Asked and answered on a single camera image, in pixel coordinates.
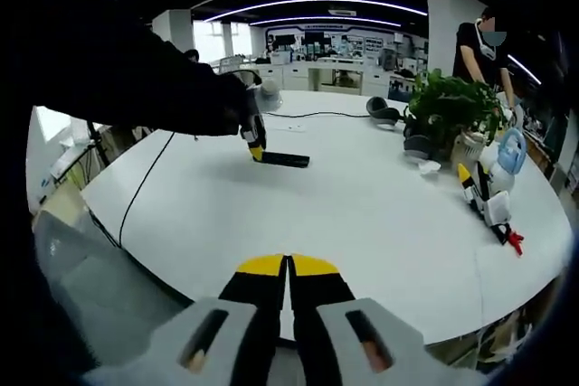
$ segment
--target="wall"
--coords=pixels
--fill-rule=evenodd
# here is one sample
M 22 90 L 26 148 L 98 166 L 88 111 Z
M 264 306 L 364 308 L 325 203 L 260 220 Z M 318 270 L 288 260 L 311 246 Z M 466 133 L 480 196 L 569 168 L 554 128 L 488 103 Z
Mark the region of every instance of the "wall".
M 163 41 L 170 41 L 181 52 L 194 48 L 191 11 L 172 9 L 164 11 L 153 19 L 153 32 Z
M 261 56 L 265 52 L 265 29 L 257 26 L 250 26 L 252 36 L 252 55 Z
M 229 23 L 222 24 L 223 29 L 223 46 L 225 47 L 225 56 L 233 56 L 232 26 Z
M 169 11 L 171 42 L 181 52 L 193 49 L 193 27 L 191 10 L 172 9 Z
M 63 130 L 48 143 L 44 142 L 43 130 L 36 110 L 30 117 L 28 128 L 28 145 L 26 148 L 26 191 L 28 206 L 36 212 L 40 206 L 40 199 L 54 190 L 52 183 L 43 187 L 43 180 L 50 179 L 52 165 L 63 153 L 61 141 L 69 135 L 68 129 Z
M 461 23 L 474 23 L 484 9 L 478 0 L 428 0 L 429 71 L 440 68 L 442 75 L 452 75 L 456 32 Z
M 293 34 L 296 38 L 302 37 L 305 31 L 316 31 L 316 26 L 322 26 L 324 33 L 330 35 L 353 35 L 361 37 L 370 38 L 382 38 L 384 41 L 384 47 L 394 47 L 394 32 L 395 31 L 385 31 L 383 29 L 376 29 L 366 26 L 354 26 L 351 24 L 298 24 L 293 26 L 272 26 L 264 29 L 266 34 L 271 35 L 288 35 Z M 410 50 L 410 38 L 413 38 L 416 47 L 423 48 L 424 43 L 428 40 L 421 38 L 420 36 L 405 34 L 403 43 L 399 48 L 399 53 L 402 57 L 412 56 Z
M 559 155 L 559 164 L 561 165 L 561 170 L 565 174 L 568 174 L 571 169 L 571 164 L 573 163 L 578 143 L 579 119 L 577 118 L 577 114 L 573 110 L 570 110 L 565 140 L 563 142 L 563 147 L 561 148 L 561 154 Z
M 163 41 L 171 41 L 171 23 L 169 12 L 165 11 L 153 19 L 153 32 Z

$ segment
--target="office desk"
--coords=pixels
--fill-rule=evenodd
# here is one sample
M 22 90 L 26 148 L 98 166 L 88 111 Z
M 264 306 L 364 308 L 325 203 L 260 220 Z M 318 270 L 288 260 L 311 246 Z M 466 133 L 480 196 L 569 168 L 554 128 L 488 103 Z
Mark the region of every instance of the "office desk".
M 328 80 L 328 75 L 331 75 L 331 71 L 359 73 L 361 80 L 358 88 L 340 89 L 356 95 L 387 98 L 394 79 L 403 84 L 403 90 L 412 91 L 413 87 L 413 80 L 405 79 L 393 71 L 363 64 L 360 60 L 296 61 L 285 65 L 244 63 L 240 68 L 256 71 L 263 79 L 274 80 L 285 90 L 329 89 L 328 82 L 331 80 Z
M 367 101 L 306 91 L 282 97 L 285 114 L 364 114 Z M 425 179 L 406 162 L 403 126 L 387 131 L 336 116 L 265 122 L 268 149 L 310 155 L 308 168 L 254 163 L 239 137 L 176 135 L 128 214 L 125 249 L 193 300 L 218 296 L 246 259 L 302 253 L 335 264 L 357 297 L 373 298 L 430 344 L 512 312 L 565 263 L 571 228 L 530 158 L 511 195 L 513 228 L 525 236 L 518 258 L 469 209 L 456 176 Z M 147 137 L 82 192 L 115 236 L 168 136 Z M 281 320 L 281 336 L 291 339 L 289 305 Z

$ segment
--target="blue object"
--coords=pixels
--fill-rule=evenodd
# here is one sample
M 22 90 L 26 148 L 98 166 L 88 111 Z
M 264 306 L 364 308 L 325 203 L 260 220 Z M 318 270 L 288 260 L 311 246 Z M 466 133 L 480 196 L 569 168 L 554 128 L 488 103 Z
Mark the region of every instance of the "blue object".
M 513 147 L 508 141 L 514 137 L 517 146 Z M 525 156 L 527 155 L 527 141 L 516 128 L 511 128 L 498 144 L 497 162 L 507 173 L 516 175 L 520 172 Z

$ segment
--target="green leaves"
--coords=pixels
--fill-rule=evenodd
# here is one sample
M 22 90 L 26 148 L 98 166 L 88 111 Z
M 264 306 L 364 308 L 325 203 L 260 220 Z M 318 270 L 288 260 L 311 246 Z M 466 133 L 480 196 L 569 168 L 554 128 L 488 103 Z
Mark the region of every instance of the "green leaves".
M 440 69 L 428 75 L 427 83 L 417 77 L 415 84 L 408 104 L 409 117 L 438 146 L 447 146 L 461 130 L 479 131 L 481 125 L 492 141 L 502 110 L 489 85 L 442 77 Z

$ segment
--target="black sleeve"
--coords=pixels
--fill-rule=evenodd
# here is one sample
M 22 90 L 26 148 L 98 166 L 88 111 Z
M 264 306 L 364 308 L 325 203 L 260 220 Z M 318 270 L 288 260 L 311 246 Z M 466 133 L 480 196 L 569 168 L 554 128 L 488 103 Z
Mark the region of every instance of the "black sleeve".
M 36 0 L 30 8 L 17 13 L 11 36 L 13 72 L 33 104 L 109 125 L 237 132 L 232 113 L 245 86 L 191 63 L 116 0 Z
M 459 26 L 459 30 L 456 32 L 456 41 L 459 47 L 466 45 L 472 50 L 475 50 L 479 46 L 479 41 L 477 39 L 477 35 L 474 33 L 474 24 L 461 24 Z

